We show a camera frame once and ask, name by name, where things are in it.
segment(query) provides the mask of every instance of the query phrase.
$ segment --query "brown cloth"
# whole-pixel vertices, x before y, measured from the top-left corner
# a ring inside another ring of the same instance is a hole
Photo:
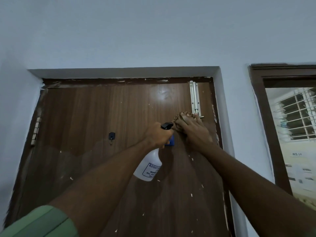
[[[175,116],[175,118],[173,119],[173,123],[174,123],[174,125],[173,125],[173,129],[175,129],[175,130],[177,130],[177,131],[180,131],[180,132],[183,132],[183,128],[179,125],[179,124],[177,124],[176,123],[176,120],[178,120],[178,119],[181,119],[181,120],[183,120],[183,118],[182,118],[182,116],[181,116],[181,113],[184,113],[185,115],[187,115],[187,114],[189,114],[191,117],[193,117],[194,118],[194,114],[192,114],[191,112],[187,112],[187,111],[181,111],[178,115],[176,115]]]

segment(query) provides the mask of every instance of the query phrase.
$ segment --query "door frame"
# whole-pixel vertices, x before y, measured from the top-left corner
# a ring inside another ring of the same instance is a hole
[[[275,184],[293,195],[265,89],[316,87],[316,65],[253,64],[249,66],[249,74],[269,146]]]
[[[14,191],[11,197],[8,214],[6,216],[4,227],[8,227],[10,224],[17,220],[18,211],[20,208],[20,199],[23,194],[23,186],[26,179],[27,169],[28,169],[28,157],[32,154],[33,148],[31,146],[31,140],[33,136],[33,131],[36,125],[36,119],[40,116],[40,110],[42,109],[43,99],[48,89],[55,88],[78,88],[78,87],[93,87],[101,85],[145,85],[145,84],[173,84],[173,83],[188,83],[190,81],[197,83],[208,82],[210,84],[212,104],[214,107],[214,115],[218,120],[218,110],[215,95],[214,80],[212,77],[164,77],[164,78],[106,78],[106,79],[43,79],[44,86],[40,92],[40,98],[38,100],[37,106],[35,108],[31,124],[29,127],[28,135],[22,152],[21,161],[19,164],[18,175],[14,184]],[[215,123],[216,132],[219,137],[218,143],[221,148],[223,148],[223,141],[221,135],[221,128],[219,122]],[[232,237],[235,237],[235,228],[233,221],[233,213],[231,208],[231,199],[229,195],[229,189],[223,183],[224,191],[224,204],[227,217],[228,231]]]

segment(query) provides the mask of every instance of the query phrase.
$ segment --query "brown door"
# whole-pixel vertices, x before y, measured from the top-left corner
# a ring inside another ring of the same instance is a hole
[[[199,92],[203,122],[216,140],[209,83],[199,83]],[[180,111],[191,112],[188,83],[48,89],[17,217],[135,144],[148,123],[170,122]],[[109,132],[116,133],[112,145]],[[178,133],[159,156],[151,182],[132,176],[101,236],[228,236],[222,180],[208,161],[186,149]]]

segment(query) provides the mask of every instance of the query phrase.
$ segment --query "window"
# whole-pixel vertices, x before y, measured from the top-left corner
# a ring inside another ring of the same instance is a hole
[[[316,140],[316,87],[298,88],[274,106],[279,139]]]

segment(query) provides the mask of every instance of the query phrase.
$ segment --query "door hinge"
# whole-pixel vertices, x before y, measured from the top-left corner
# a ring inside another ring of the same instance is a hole
[[[39,127],[40,127],[40,122],[41,122],[41,117],[38,117],[36,119],[35,128],[34,128],[32,140],[31,140],[31,145],[33,145],[33,146],[35,145],[35,142],[36,142],[37,133],[38,133]]]
[[[191,93],[191,106],[192,106],[192,113],[197,113],[200,118],[203,118],[201,114],[201,107],[200,107],[200,97],[198,94],[198,84],[194,81],[190,81],[190,93]]]

